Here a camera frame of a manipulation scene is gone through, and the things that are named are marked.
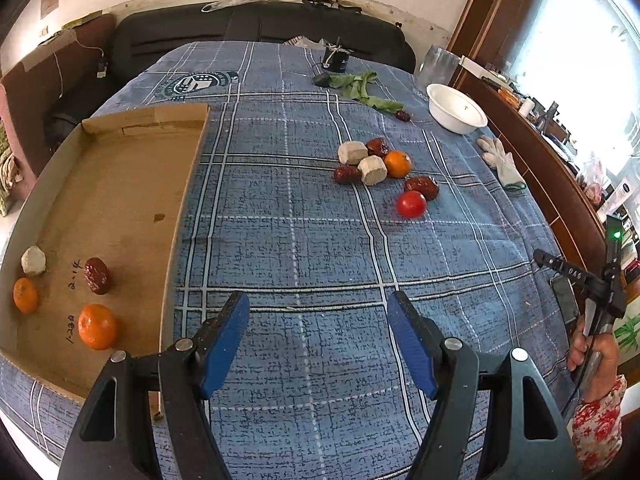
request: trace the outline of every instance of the human hand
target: human hand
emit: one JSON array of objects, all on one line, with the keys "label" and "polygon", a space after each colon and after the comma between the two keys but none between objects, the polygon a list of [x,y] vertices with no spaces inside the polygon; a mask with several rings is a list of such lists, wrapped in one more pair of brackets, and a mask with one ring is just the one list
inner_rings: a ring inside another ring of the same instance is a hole
[{"label": "human hand", "polygon": [[[573,372],[584,362],[585,354],[591,345],[591,337],[585,337],[582,334],[583,331],[584,316],[578,320],[578,326],[572,336],[569,356],[566,359],[566,367],[570,372]],[[589,391],[584,394],[583,402],[586,403],[605,397],[613,389],[618,376],[620,350],[616,338],[613,337],[613,334],[598,334],[595,338],[593,351],[602,354],[602,361],[600,361],[600,366],[591,380]]]}]

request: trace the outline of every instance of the orange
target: orange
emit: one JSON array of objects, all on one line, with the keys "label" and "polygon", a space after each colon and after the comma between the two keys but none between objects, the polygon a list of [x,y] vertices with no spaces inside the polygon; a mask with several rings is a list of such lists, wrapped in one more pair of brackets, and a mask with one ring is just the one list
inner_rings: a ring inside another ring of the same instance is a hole
[{"label": "orange", "polygon": [[29,278],[14,283],[14,303],[23,314],[33,314],[38,307],[38,291]]},{"label": "orange", "polygon": [[111,347],[117,336],[117,322],[111,310],[98,303],[85,306],[78,317],[78,335],[94,350]]},{"label": "orange", "polygon": [[385,156],[386,174],[393,178],[404,178],[411,171],[412,164],[405,152],[388,152]]}]

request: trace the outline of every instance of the white work glove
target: white work glove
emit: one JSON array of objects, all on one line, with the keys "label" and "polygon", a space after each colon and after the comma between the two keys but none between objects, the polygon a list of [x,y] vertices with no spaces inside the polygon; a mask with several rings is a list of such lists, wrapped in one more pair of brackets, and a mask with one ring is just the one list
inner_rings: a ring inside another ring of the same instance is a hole
[{"label": "white work glove", "polygon": [[482,160],[489,168],[498,172],[498,180],[504,189],[514,190],[527,187],[523,177],[516,170],[511,153],[504,153],[504,146],[500,139],[491,139],[483,135],[476,140],[476,143],[485,152],[482,154]]}]

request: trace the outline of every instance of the tomato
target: tomato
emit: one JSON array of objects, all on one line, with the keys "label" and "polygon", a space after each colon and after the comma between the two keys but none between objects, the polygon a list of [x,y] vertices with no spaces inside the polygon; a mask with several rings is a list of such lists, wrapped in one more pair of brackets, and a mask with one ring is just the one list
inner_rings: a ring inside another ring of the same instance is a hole
[{"label": "tomato", "polygon": [[405,191],[398,197],[396,211],[405,218],[418,218],[427,211],[427,201],[419,191]]}]

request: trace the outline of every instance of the floral shirt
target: floral shirt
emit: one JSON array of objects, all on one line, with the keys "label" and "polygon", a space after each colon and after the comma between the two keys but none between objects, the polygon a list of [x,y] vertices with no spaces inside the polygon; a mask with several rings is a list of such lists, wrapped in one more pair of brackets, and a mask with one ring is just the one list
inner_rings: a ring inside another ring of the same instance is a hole
[{"label": "floral shirt", "polygon": [[622,446],[620,403],[625,390],[626,379],[619,375],[606,397],[575,410],[572,441],[585,477],[609,465]]}]

